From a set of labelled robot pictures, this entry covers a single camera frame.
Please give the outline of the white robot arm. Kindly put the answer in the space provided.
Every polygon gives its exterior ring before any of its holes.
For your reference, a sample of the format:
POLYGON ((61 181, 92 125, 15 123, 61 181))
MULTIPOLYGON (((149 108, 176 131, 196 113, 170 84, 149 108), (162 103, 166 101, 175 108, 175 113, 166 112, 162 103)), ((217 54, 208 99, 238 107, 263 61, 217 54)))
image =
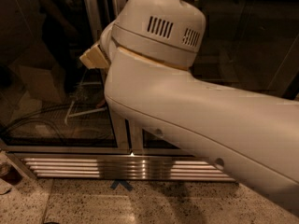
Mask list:
POLYGON ((184 1, 128 0, 80 59, 120 116, 299 215, 299 103, 194 78, 205 28, 184 1))

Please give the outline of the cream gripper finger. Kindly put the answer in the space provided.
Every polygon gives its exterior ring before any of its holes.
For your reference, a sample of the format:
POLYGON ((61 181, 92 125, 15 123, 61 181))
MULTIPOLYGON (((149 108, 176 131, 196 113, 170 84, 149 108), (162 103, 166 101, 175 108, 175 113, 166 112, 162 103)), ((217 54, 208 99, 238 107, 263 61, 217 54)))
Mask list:
POLYGON ((88 69, 108 69, 110 66, 108 57, 97 43, 87 49, 79 59, 88 69))

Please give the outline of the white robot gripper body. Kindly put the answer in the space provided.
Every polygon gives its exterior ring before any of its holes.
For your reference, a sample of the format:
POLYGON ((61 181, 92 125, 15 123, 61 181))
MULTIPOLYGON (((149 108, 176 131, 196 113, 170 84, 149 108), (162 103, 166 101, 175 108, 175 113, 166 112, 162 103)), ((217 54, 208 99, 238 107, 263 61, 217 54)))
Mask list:
POLYGON ((112 28, 114 22, 110 23, 100 35, 99 46, 102 50, 108 64, 111 64, 115 57, 115 52, 117 50, 117 45, 112 39, 112 28))

